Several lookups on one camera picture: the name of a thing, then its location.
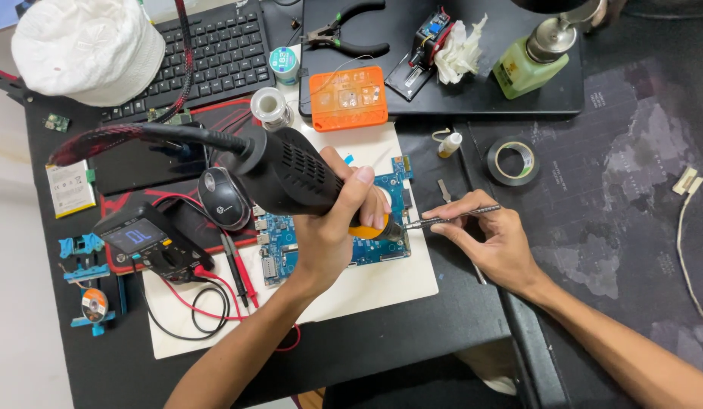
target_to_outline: metal spudger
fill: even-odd
[[[419,219],[417,221],[407,223],[403,227],[405,230],[410,230],[411,228],[425,228],[425,227],[429,227],[429,226],[432,226],[433,224],[437,224],[437,223],[449,223],[449,222],[453,221],[454,219],[461,218],[463,216],[477,215],[479,213],[492,212],[493,210],[500,210],[500,205],[496,204],[495,206],[489,206],[487,208],[474,209],[471,212],[463,213],[462,215],[459,215],[459,216],[454,217],[452,219],[440,219],[440,218],[431,218],[431,219],[426,219],[426,220]]]

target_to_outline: green handled pliers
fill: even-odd
[[[306,33],[304,36],[301,36],[301,41],[304,44],[310,44],[312,47],[324,45],[335,47],[337,50],[352,57],[371,55],[376,58],[384,55],[387,51],[389,51],[389,44],[382,43],[371,46],[353,45],[339,40],[339,32],[341,25],[349,18],[368,10],[383,9],[385,6],[385,0],[364,0],[354,5],[347,6],[345,9],[341,10],[341,12],[336,13],[336,19],[330,24],[325,25],[318,30]]]

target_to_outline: wooden floor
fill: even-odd
[[[298,395],[298,402],[302,409],[321,409],[324,404],[324,393],[326,388],[317,389],[315,391],[306,392]]]

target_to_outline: black keyboard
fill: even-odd
[[[183,108],[208,106],[273,87],[268,68],[265,27],[258,0],[216,7],[188,16],[194,56],[193,85]],[[131,101],[103,108],[104,123],[147,119],[149,108],[172,105],[180,95],[185,74],[180,21],[155,25],[165,39],[165,57],[152,83]]]

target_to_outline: green bottle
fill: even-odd
[[[528,37],[517,39],[502,53],[492,72],[508,99],[541,88],[569,61],[576,29],[554,17],[540,23]]]

